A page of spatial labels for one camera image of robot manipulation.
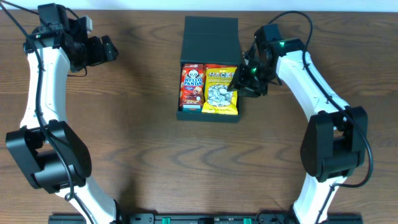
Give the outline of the dark green box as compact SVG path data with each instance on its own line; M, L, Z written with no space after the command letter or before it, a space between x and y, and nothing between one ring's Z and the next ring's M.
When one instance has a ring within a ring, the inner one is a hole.
M227 17L187 16L180 54L180 82L182 67L186 63L240 66L241 46L238 36L238 20ZM207 121L237 123L241 117L241 99L238 95L238 115L183 113L179 105L176 117L181 121Z

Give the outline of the red Hello Panda box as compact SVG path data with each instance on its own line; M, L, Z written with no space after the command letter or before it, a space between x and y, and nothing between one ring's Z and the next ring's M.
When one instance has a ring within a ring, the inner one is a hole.
M186 63L182 67L180 82L180 102L183 105L201 105L204 104L204 86L205 86L204 64Z

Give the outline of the yellow Hacks candy bag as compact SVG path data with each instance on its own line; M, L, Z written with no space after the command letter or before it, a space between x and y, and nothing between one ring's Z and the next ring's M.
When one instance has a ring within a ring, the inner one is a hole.
M202 113L238 115L238 92L228 90L236 70L235 66L206 64Z

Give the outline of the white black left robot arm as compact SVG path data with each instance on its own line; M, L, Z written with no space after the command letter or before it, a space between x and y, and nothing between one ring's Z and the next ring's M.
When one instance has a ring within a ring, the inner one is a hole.
M119 223L116 201L95 181L88 148L67 123L69 73L118 55L107 35L89 37L92 29L82 18L46 22L27 36L28 102L19 130L6 134L6 147L33 188L71 203L83 223Z

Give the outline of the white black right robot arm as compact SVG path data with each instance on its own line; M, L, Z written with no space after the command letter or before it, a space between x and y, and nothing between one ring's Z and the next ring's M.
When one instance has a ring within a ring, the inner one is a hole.
M373 154L367 139L368 115L351 107L327 84L300 39L255 36L246 64L230 88L250 97L266 95L274 80L284 82L308 119L300 147L305 180L289 212L265 212L259 223L362 223L360 215L328 214L340 188L356 189L370 180Z

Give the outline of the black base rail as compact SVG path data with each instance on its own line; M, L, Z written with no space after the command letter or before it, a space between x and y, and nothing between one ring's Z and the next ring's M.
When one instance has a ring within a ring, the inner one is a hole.
M81 215L51 215L48 224L86 223ZM259 215L154 215L136 213L125 215L116 223L130 224L282 224L298 223L287 213L261 213ZM361 215L329 215L323 223L363 224Z

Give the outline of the teal Good Day cookie box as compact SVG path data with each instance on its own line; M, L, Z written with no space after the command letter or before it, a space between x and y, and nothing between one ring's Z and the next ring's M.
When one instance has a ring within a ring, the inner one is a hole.
M202 109L201 105L183 105L181 108L183 113L201 113Z

